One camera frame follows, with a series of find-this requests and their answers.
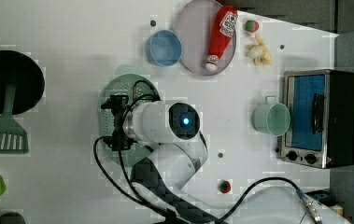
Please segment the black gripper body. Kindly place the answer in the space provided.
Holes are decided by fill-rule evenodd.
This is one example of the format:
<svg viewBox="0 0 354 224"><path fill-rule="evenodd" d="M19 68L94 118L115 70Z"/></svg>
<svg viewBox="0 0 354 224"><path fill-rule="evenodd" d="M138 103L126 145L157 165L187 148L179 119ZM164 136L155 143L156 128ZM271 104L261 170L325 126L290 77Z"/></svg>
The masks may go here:
<svg viewBox="0 0 354 224"><path fill-rule="evenodd" d="M129 150L134 142L123 130L125 115L129 110L128 100L128 95L110 95L101 105L102 109L109 109L113 115L114 131L104 139L112 151Z"/></svg>

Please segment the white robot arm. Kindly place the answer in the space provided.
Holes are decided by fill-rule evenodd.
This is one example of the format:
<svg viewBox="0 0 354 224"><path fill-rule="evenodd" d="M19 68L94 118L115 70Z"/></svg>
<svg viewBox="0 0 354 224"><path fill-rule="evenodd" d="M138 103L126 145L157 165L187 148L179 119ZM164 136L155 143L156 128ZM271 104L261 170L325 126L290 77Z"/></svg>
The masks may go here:
<svg viewBox="0 0 354 224"><path fill-rule="evenodd" d="M227 219L249 193L269 181L290 185L305 210L305 217L310 220L307 224L336 224L342 219L308 197L294 182L279 176L252 183L232 207L221 212L182 191L208 156L200 132L200 117L194 107L144 94L133 101L127 95L111 95L101 108L113 116L113 133L103 141L118 153L120 165L124 164L122 152L134 144L149 151L132 165L131 172L123 174L134 192L131 198L165 217L163 224L228 224Z"/></svg>

